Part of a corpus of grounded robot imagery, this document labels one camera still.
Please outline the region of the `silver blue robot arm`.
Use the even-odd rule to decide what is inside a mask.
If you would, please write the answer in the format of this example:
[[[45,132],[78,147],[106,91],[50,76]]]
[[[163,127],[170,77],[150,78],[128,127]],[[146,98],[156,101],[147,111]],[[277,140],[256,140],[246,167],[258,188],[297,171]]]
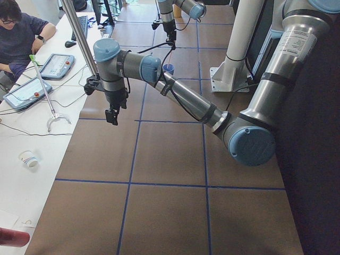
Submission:
[[[206,6],[203,2],[193,0],[159,0],[156,1],[158,8],[158,18],[153,22],[152,29],[156,30],[159,25],[163,26],[163,30],[167,34],[166,43],[175,50],[176,42],[176,23],[173,5],[185,12],[191,19],[197,20],[204,17]]]
[[[126,107],[124,79],[144,81],[161,95],[178,103],[198,122],[211,127],[230,156],[247,166],[269,161],[276,150],[274,132],[281,105],[294,88],[302,66],[317,40],[332,27],[339,14],[339,1],[274,1],[273,20],[267,38],[278,44],[259,81],[251,81],[247,53],[264,1],[240,1],[224,61],[210,69],[213,93],[253,91],[248,107],[233,116],[188,88],[166,71],[159,58],[123,50],[112,38],[93,46],[98,72],[93,80],[105,93],[110,108],[106,120],[117,124]]]

